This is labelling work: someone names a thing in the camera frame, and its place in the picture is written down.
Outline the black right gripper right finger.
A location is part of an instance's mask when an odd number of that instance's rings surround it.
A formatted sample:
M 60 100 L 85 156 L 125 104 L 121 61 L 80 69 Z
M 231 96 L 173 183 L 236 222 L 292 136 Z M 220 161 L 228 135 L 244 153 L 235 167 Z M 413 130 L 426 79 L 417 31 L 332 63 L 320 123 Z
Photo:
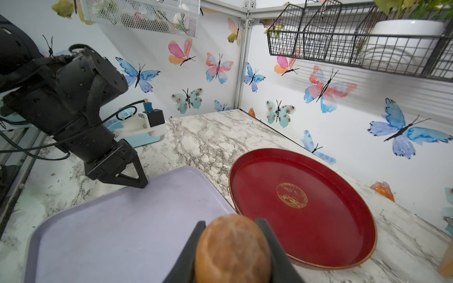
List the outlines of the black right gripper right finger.
M 271 283 L 304 283 L 304 279 L 298 274 L 290 262 L 287 254 L 281 246 L 277 236 L 265 219 L 257 218 L 255 223 L 263 232 L 271 255 Z

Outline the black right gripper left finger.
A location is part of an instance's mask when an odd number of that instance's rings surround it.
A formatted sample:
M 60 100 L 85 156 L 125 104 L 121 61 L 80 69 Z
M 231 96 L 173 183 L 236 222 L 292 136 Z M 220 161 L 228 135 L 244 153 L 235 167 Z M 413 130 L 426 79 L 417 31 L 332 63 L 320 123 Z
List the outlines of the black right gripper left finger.
M 199 221 L 190 234 L 182 252 L 163 283 L 195 283 L 195 257 L 198 242 L 206 228 L 205 221 Z

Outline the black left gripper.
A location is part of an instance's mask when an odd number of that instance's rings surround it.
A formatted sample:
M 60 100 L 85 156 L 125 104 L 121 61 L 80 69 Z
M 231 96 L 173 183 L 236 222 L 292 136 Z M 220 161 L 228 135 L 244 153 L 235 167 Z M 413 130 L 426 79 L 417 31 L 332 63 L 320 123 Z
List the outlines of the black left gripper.
M 70 55 L 35 58 L 1 74 L 1 90 L 8 92 L 3 115 L 17 113 L 56 146 L 85 163 L 91 179 L 143 189 L 147 177 L 137 152 L 117 141 L 100 118 L 105 104 L 128 90 L 125 76 L 110 61 L 84 44 Z

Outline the lavender silicone mat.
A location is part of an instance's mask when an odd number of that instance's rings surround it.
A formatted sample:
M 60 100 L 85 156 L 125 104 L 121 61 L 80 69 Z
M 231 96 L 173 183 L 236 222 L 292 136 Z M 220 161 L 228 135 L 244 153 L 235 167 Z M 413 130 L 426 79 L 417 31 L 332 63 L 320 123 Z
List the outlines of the lavender silicone mat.
M 25 283 L 161 283 L 195 225 L 233 214 L 197 168 L 152 178 L 61 211 L 29 238 Z

